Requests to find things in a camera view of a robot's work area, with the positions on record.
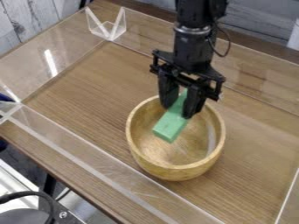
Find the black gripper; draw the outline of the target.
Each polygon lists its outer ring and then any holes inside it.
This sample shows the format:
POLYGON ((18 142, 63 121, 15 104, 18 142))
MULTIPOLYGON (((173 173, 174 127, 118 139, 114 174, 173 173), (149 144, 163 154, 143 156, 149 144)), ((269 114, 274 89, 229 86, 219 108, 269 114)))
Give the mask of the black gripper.
POLYGON ((158 76, 161 103, 169 109, 179 97, 179 86, 187 88, 182 116, 191 119, 202 111, 207 98, 221 98, 225 76, 211 65, 217 51, 217 25, 187 29, 177 27, 171 52, 153 50, 154 62, 150 71, 158 76))

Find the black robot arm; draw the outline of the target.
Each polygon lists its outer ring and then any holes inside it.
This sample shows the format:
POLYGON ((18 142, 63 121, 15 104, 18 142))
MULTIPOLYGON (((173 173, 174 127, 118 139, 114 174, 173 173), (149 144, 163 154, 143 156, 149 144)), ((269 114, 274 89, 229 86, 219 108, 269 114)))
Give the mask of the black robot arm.
POLYGON ((182 105, 186 119, 202 111, 206 100, 221 98, 226 77, 211 65, 217 51, 219 19, 226 16, 229 0, 175 0, 174 48, 155 49, 150 71, 158 76, 161 103, 169 109, 179 97, 179 87, 187 88, 182 105))

